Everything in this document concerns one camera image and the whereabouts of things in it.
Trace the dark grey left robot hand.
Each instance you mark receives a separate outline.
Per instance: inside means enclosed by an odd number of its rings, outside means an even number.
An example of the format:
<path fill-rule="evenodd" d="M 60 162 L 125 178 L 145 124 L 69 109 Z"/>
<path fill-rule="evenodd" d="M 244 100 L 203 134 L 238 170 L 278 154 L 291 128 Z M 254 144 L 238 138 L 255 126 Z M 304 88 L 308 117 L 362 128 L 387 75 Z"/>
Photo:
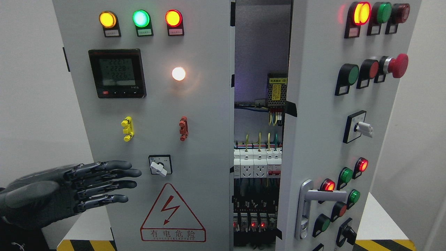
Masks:
<path fill-rule="evenodd" d="M 43 228 L 56 221 L 112 203 L 125 203 L 125 195 L 108 195 L 132 189 L 139 177 L 127 161 L 67 165 L 18 178 L 1 192 L 1 219 L 25 230 Z"/>

